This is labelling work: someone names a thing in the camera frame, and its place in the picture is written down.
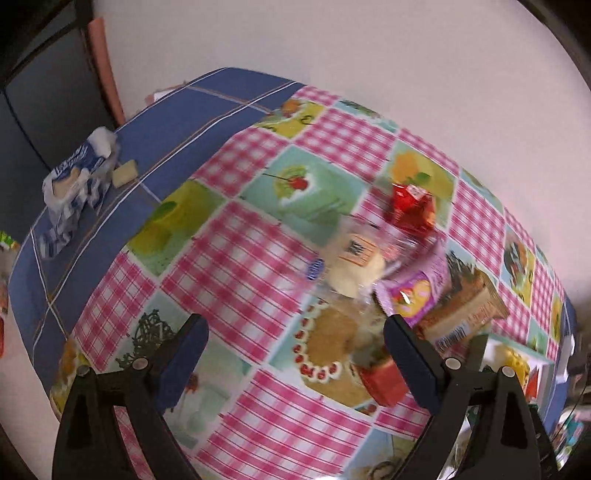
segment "black cabinet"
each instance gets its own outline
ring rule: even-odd
[[[92,3],[54,3],[0,85],[0,230],[20,242],[43,208],[49,169],[95,128],[114,129],[87,44]]]
[[[75,29],[35,57],[6,87],[22,127],[55,167],[101,125],[113,128]]]
[[[43,208],[47,169],[0,95],[0,229],[22,241]]]

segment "transparent plastic bag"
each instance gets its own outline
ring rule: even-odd
[[[343,216],[328,244],[297,273],[295,288],[313,290],[329,303],[346,304],[344,313],[351,316],[356,313],[351,309],[363,314],[372,303],[376,282],[411,262],[423,245],[395,228],[380,229]]]

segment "blue label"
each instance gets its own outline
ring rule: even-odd
[[[321,258],[315,258],[312,260],[312,263],[308,265],[308,270],[306,272],[306,278],[308,280],[316,280],[324,270],[324,260]]]
[[[70,158],[59,164],[54,171],[56,172],[55,180],[65,179],[70,176],[72,168],[79,169],[86,168],[90,173],[93,173],[104,162],[104,157],[99,157],[95,154],[92,145],[84,142],[79,146]]]

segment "pink gingham pattern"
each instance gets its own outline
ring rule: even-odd
[[[235,480],[336,476],[368,434],[369,422],[261,370],[196,458]]]
[[[228,140],[191,178],[235,197],[288,145],[287,139],[269,130],[248,127]]]
[[[538,260],[535,261],[534,284],[531,289],[531,313],[545,332],[550,330],[550,309],[554,282]]]
[[[556,289],[556,293],[560,298],[560,301],[564,303],[564,287],[562,286],[561,281],[558,279],[558,275],[554,273],[554,288]]]
[[[390,432],[418,438],[428,420],[429,412],[419,407],[408,393],[395,407],[383,408],[375,419],[375,425]]]
[[[400,132],[399,138],[411,147],[423,152],[438,165],[448,169],[449,172],[454,174],[456,177],[460,174],[460,167],[455,161],[445,155],[445,153],[442,151],[436,149],[429,142],[425,142],[421,137],[413,135],[410,131],[403,128]]]
[[[339,96],[327,92],[326,90],[320,90],[311,85],[306,85],[294,93],[293,98],[309,100],[310,102],[319,103],[324,106],[331,106],[339,99]]]
[[[530,311],[502,281],[499,282],[497,290],[499,297],[509,310],[509,316],[505,320],[493,320],[491,332],[526,345],[530,327]]]
[[[131,465],[134,467],[135,474],[141,480],[154,480],[154,474],[139,446],[134,428],[131,426],[131,420],[129,419],[129,415],[127,415],[127,409],[125,407],[113,407],[113,409],[115,410],[115,417],[119,424],[121,438],[125,444],[125,449],[127,450]]]
[[[523,228],[523,226],[513,216],[513,214],[507,210],[507,208],[505,208],[505,219],[507,220],[507,224],[513,229],[517,236],[521,238],[521,241],[526,244],[532,252],[535,252],[535,243],[530,237],[529,233],[527,233],[525,228]]]
[[[119,252],[90,296],[72,331],[96,369],[104,371],[132,320],[142,311],[156,285]]]
[[[500,274],[505,219],[463,180],[458,181],[449,234],[491,272]]]
[[[355,210],[354,215],[380,228],[388,228],[390,224],[385,218],[390,209],[391,195],[377,187],[371,187],[365,198]]]
[[[295,144],[372,183],[388,161],[396,136],[367,120],[328,109]]]
[[[162,282],[187,312],[200,312],[230,347],[262,362],[306,295],[293,280],[314,253],[238,202],[190,241]]]
[[[546,356],[556,362],[558,357],[558,344],[552,340],[552,338],[548,338],[548,351],[546,352]]]

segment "label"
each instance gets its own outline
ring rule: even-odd
[[[422,199],[424,195],[427,193],[425,189],[417,187],[416,185],[407,185],[407,192],[409,192],[415,200]]]
[[[435,342],[435,348],[439,352],[443,353],[446,350],[450,349],[456,343],[459,343],[464,338],[466,338],[470,334],[470,331],[470,325],[467,322],[462,322],[461,325],[458,325],[445,337],[441,337],[439,340],[437,340]]]
[[[339,258],[351,262],[360,267],[364,267],[369,262],[369,259],[378,250],[377,245],[373,244],[366,238],[360,235],[353,234],[349,238],[349,242],[345,246],[345,250]]]
[[[317,280],[320,274],[324,271],[324,260],[321,258],[315,258],[312,260],[310,265],[308,265],[308,270],[306,271],[306,278],[310,281]]]

